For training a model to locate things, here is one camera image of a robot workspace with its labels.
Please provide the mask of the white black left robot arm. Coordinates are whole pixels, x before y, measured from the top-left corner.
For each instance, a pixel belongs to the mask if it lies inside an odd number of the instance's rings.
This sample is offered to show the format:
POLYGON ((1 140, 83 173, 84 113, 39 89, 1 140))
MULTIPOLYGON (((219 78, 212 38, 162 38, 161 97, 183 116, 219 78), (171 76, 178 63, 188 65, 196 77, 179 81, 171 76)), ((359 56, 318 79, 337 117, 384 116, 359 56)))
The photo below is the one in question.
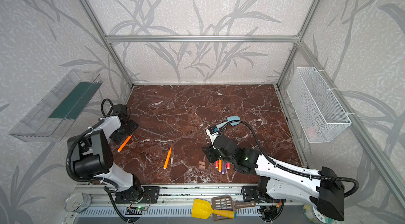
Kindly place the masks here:
POLYGON ((76 182, 106 183, 111 188, 105 187, 105 191, 120 200, 139 200, 144 195, 139 179, 115 164, 108 142, 119 144, 130 139, 139 125, 130 119, 126 105, 114 105, 108 98, 101 103, 101 113, 98 123, 68 139, 67 174, 76 182))

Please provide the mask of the purple marker pen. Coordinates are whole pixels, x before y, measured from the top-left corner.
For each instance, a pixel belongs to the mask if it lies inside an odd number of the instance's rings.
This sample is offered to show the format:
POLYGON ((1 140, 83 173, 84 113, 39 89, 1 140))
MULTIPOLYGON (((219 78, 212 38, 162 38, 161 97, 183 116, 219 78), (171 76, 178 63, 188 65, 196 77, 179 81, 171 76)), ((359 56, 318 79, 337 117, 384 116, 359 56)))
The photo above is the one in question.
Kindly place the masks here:
POLYGON ((226 162, 222 161, 221 162, 221 174, 225 174, 226 172, 226 162))

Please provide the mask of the orange marker pen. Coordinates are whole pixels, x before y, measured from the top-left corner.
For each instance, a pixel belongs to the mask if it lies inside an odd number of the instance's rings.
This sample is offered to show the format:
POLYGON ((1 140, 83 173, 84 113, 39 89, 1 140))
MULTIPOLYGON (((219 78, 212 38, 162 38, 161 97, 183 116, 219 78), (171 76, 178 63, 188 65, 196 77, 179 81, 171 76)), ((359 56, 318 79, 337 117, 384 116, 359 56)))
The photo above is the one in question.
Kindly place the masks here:
POLYGON ((218 160, 218 172, 222 173, 222 160, 218 160))

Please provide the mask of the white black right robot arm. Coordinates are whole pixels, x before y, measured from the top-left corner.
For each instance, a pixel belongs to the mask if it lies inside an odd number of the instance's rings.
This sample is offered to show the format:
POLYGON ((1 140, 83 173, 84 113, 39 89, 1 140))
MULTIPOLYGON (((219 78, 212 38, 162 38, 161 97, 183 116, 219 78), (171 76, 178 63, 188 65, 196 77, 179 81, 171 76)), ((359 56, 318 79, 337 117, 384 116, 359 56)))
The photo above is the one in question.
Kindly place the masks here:
POLYGON ((335 172, 323 167, 310 170, 270 161, 257 150, 240 148, 234 140, 217 133, 209 134, 210 145, 203 148, 209 162, 231 163, 236 172, 260 176, 258 191, 272 199, 292 199, 310 204, 334 220, 344 220, 344 185, 335 181, 335 172))

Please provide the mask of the short orange highlighter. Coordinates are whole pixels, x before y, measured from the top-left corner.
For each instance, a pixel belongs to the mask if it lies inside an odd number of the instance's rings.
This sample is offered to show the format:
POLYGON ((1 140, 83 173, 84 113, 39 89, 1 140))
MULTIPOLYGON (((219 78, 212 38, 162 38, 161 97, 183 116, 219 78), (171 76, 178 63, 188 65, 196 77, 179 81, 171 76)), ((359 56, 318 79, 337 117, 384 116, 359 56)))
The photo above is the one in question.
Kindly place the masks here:
POLYGON ((128 144, 128 142, 132 139, 132 137, 133 137, 133 135, 131 134, 131 135, 129 135, 125 140, 124 140, 124 142, 121 144, 121 146, 119 147, 119 149, 118 149, 118 152, 121 152, 123 149, 124 149, 124 147, 128 144))
POLYGON ((166 157, 164 166, 163 166, 163 169, 164 169, 164 170, 166 170, 166 169, 168 168, 169 161, 170 161, 170 158, 171 158, 172 150, 173 150, 173 148, 170 148, 169 151, 168 151, 168 154, 167 154, 167 157, 166 157))

